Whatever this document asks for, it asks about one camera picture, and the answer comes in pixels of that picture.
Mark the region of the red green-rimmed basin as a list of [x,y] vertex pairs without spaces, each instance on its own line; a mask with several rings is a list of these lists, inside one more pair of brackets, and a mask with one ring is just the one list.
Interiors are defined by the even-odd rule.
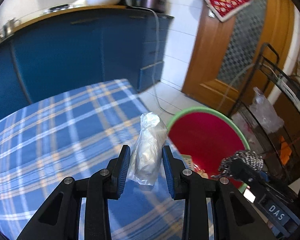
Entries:
[[231,119],[209,107],[190,107],[167,125],[168,137],[182,155],[189,155],[196,172],[209,179],[219,174],[224,158],[249,150],[247,139]]

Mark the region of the steel wool scourer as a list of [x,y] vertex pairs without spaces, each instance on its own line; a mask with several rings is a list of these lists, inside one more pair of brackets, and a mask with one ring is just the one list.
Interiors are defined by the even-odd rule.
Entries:
[[255,174],[262,171],[263,166],[262,157],[255,151],[240,150],[232,156],[223,158],[218,168],[219,174],[212,175],[211,178],[228,177],[241,180],[239,175],[242,171]]

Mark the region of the wooden door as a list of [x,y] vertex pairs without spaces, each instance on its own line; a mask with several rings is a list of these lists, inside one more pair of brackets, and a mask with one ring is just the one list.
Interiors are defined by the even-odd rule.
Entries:
[[278,53],[282,69],[294,29],[291,0],[254,0],[225,22],[208,16],[205,4],[182,91],[209,107],[227,113],[241,92],[262,44]]

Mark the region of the green cardboard box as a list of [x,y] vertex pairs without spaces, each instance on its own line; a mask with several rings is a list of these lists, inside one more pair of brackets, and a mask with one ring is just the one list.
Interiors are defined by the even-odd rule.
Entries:
[[185,155],[185,154],[182,154],[181,156],[182,156],[182,159],[183,159],[183,162],[184,162],[186,168],[188,168],[190,170],[194,170],[192,157],[190,155]]

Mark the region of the steel kettle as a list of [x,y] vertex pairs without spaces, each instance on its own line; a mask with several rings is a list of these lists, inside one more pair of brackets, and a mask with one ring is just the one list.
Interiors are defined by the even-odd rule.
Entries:
[[3,26],[4,38],[9,37],[10,35],[12,35],[13,32],[14,32],[15,27],[19,24],[21,24],[20,19],[13,18],[11,20],[8,20]]

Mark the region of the blue kitchen cabinet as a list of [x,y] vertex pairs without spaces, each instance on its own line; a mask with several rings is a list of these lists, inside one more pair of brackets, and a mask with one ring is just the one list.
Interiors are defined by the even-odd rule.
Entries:
[[69,90],[127,79],[142,92],[161,79],[172,17],[137,9],[66,12],[0,43],[0,120]]

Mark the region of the clear plastic bag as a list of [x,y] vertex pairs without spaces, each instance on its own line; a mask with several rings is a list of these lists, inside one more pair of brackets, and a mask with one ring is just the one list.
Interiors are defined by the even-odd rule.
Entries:
[[158,178],[167,127],[158,115],[140,116],[140,133],[132,148],[127,178],[140,185],[153,186]]

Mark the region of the blue plaid tablecloth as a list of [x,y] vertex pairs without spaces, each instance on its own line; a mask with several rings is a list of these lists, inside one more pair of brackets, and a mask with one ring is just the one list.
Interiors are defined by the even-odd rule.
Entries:
[[[0,231],[16,239],[65,177],[88,178],[133,146],[147,108],[126,79],[74,89],[0,120]],[[128,180],[111,200],[113,239],[181,239],[184,202],[164,171],[153,186]]]

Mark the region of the clear bag on rack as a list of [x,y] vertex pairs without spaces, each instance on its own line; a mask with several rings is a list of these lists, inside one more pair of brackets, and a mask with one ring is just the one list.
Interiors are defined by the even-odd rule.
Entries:
[[253,88],[255,96],[249,106],[251,113],[267,134],[275,133],[284,126],[284,121],[277,115],[273,105],[257,88]]

